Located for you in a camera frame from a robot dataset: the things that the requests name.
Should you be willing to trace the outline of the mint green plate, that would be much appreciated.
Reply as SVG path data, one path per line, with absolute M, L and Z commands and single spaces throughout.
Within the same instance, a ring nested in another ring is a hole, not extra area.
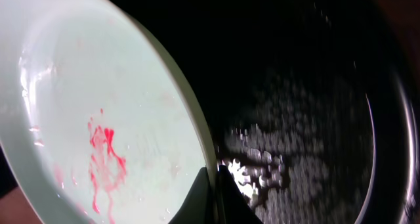
M 44 223 L 169 223 L 216 158 L 181 69 L 109 0 L 1 0 L 1 148 Z

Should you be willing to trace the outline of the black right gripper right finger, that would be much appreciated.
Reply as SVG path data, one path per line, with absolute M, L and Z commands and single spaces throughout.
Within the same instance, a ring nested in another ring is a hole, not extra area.
M 226 166 L 220 166 L 217 172 L 217 206 L 219 223 L 262 224 L 245 202 Z

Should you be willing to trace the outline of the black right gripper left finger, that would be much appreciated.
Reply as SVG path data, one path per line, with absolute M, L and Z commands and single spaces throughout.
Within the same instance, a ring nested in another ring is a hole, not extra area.
M 182 206 L 169 224 L 214 224 L 213 193 L 206 168 L 201 168 Z

